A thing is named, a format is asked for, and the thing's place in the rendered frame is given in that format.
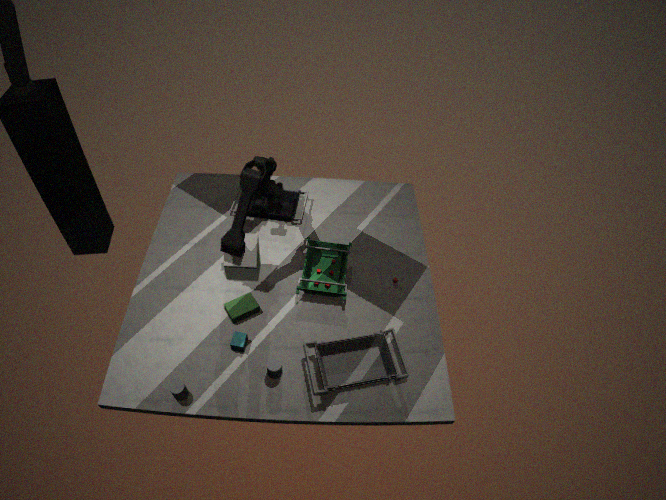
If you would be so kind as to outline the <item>small teal block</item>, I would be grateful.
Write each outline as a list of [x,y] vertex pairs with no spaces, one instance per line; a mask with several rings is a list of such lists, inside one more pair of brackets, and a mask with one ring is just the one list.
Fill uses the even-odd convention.
[[245,353],[245,347],[247,341],[248,341],[247,333],[235,331],[230,343],[231,350]]

